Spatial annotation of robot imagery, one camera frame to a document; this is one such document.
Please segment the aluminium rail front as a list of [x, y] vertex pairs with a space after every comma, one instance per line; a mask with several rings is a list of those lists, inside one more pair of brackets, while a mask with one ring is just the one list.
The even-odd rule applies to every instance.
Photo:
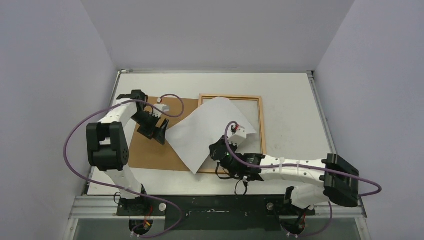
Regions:
[[[336, 204], [332, 205], [332, 216], [333, 219], [336, 218], [352, 218], [352, 219], [366, 219], [367, 213], [365, 207], [362, 204], [359, 204], [358, 207], [348, 208], [342, 207]], [[121, 207], [115, 203], [112, 195], [104, 196], [77, 196], [73, 202], [71, 212], [69, 214], [69, 220], [71, 219], [123, 219], [123, 220], [132, 220], [132, 219], [144, 219], [144, 215], [118, 215], [118, 209]], [[172, 206], [167, 206], [167, 210], [176, 210]], [[324, 218], [330, 216], [330, 207], [328, 203], [319, 203], [314, 206], [315, 215], [314, 218]], [[165, 211], [159, 211], [159, 213], [154, 213], [147, 217], [147, 219], [153, 220], [164, 220]]]

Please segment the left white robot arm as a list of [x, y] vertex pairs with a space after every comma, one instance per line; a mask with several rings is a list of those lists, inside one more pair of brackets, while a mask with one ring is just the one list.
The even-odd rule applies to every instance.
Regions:
[[162, 103], [162, 99], [158, 99], [152, 105], [152, 111], [147, 111], [148, 99], [148, 95], [141, 90], [121, 94], [116, 99], [116, 108], [100, 121], [86, 126], [88, 161], [120, 187], [117, 211], [120, 216], [146, 215], [152, 209], [151, 201], [145, 196], [145, 187], [135, 178], [128, 165], [130, 151], [124, 131], [127, 123], [133, 120], [140, 125], [138, 132], [143, 136], [162, 145], [165, 143], [169, 120], [165, 119], [161, 126], [157, 124], [162, 113], [170, 108]]

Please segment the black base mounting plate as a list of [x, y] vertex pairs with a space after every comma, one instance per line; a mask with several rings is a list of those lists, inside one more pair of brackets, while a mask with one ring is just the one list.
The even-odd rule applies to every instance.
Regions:
[[120, 199], [120, 217], [164, 217], [175, 231], [237, 231], [262, 229], [279, 231], [281, 224], [300, 224], [303, 216], [315, 215], [313, 209], [288, 204], [284, 195], [156, 195], [144, 202]]

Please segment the brown cardboard backing board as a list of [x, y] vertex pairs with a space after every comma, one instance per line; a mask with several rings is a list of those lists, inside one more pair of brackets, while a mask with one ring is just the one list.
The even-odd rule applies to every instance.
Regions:
[[[169, 120], [166, 133], [170, 129], [188, 117], [198, 108], [198, 99], [184, 98], [184, 112], [180, 117], [173, 118], [162, 116], [157, 126], [161, 126], [165, 119]], [[182, 171], [188, 172], [189, 168], [183, 163], [171, 145], [166, 142], [161, 145], [154, 139], [148, 139], [137, 132], [139, 125], [133, 128], [133, 136], [129, 145], [129, 162], [131, 168]]]

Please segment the wooden picture frame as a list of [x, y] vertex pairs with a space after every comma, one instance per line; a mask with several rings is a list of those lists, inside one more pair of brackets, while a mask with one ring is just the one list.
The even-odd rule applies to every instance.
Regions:
[[262, 154], [267, 153], [266, 149], [266, 135], [265, 135], [265, 121], [264, 121], [264, 112], [263, 112], [263, 99], [261, 96], [257, 95], [234, 95], [234, 94], [207, 94], [201, 93], [198, 98], [198, 107], [200, 107], [205, 99], [214, 99], [217, 97], [227, 98], [229, 100], [235, 101], [254, 101], [257, 102], [257, 115], [258, 115], [258, 132], [260, 136], [260, 150]]

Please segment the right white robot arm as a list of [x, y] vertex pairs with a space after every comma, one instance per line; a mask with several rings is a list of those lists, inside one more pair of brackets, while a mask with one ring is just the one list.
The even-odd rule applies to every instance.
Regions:
[[209, 155], [231, 178], [245, 183], [274, 180], [302, 183], [286, 189], [282, 207], [290, 215], [323, 202], [348, 208], [358, 206], [359, 171], [337, 154], [329, 153], [325, 159], [316, 160], [277, 158], [261, 153], [231, 154], [224, 139], [220, 139], [209, 146]]

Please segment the printed plant photo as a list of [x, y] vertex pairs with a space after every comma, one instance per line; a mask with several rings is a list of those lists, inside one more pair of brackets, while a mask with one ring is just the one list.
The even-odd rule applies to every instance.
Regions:
[[215, 97], [169, 128], [165, 139], [189, 171], [196, 174], [209, 156], [209, 146], [224, 135], [231, 121], [244, 127], [247, 134], [257, 132], [230, 99]]

